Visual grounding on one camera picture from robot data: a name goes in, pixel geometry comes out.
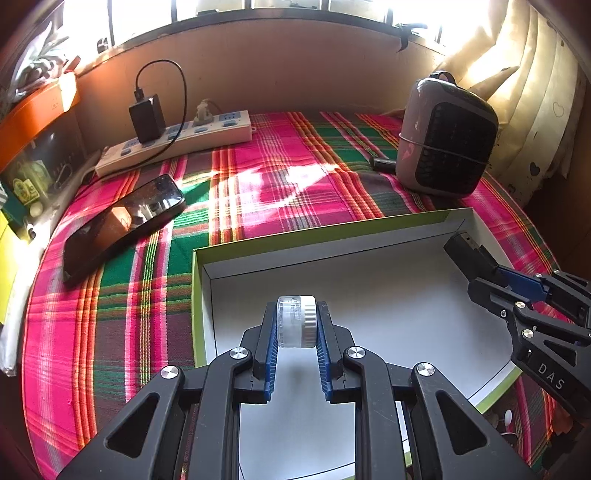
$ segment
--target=curtain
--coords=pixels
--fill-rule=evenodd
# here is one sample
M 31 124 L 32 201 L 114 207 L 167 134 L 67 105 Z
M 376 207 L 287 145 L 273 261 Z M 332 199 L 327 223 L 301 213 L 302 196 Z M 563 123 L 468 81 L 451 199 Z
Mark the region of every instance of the curtain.
M 488 168 L 520 205 L 549 171 L 559 168 L 557 162 L 568 164 L 567 148 L 553 160 L 561 142 L 569 143 L 563 136 L 573 110 L 578 63 L 527 0 L 489 0 L 474 34 L 437 70 L 451 72 L 459 86 L 494 108 L 499 134 Z M 572 130 L 567 136 L 574 136 Z

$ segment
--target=orange shelf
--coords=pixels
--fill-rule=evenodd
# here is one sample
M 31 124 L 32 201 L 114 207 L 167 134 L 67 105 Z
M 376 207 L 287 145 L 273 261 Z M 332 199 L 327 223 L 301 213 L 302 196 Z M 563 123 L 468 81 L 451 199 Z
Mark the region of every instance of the orange shelf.
M 30 94 L 0 124 L 0 173 L 45 127 L 80 101 L 73 72 Z

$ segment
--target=clear plastic cylinder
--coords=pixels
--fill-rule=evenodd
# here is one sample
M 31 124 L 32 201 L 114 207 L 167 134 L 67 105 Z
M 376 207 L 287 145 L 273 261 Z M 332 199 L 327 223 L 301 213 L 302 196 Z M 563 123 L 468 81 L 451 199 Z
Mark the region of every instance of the clear plastic cylinder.
M 277 340 L 280 348 L 316 346 L 316 299 L 285 296 L 277 300 Z

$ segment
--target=wall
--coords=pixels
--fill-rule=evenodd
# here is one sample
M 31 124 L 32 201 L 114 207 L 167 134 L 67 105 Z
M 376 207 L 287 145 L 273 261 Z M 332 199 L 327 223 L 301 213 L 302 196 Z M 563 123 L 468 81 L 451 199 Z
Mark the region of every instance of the wall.
M 574 139 L 567 179 L 556 173 L 526 208 L 562 270 L 591 280 L 591 85 Z
M 137 71 L 177 61 L 189 84 L 189 111 L 211 98 L 222 110 L 382 113 L 402 108 L 412 83 L 443 56 L 366 28 L 315 20 L 265 19 L 195 28 L 123 52 L 79 78 L 76 115 L 87 149 L 135 136 L 128 108 Z M 167 125 L 179 123 L 183 88 L 171 65 L 146 69 L 140 86 L 158 93 Z

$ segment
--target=bed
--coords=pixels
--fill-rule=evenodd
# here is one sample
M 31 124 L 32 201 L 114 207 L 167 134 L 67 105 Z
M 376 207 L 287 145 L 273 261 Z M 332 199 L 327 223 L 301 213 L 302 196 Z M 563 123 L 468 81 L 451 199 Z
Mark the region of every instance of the bed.
M 172 158 L 98 183 L 66 210 L 29 300 L 22 360 L 24 412 L 43 477 L 65 464 L 162 367 L 191 368 L 194 248 L 272 233 L 451 207 L 472 207 L 513 266 L 557 268 L 534 225 L 485 174 L 462 200 L 405 190 L 372 171 L 395 158 L 401 121 L 378 115 L 253 115 L 250 142 Z M 137 186 L 168 173 L 186 210 L 66 290 L 66 238 Z M 534 469 L 551 435 L 554 401 L 521 376 L 499 401 L 514 414 L 519 454 Z

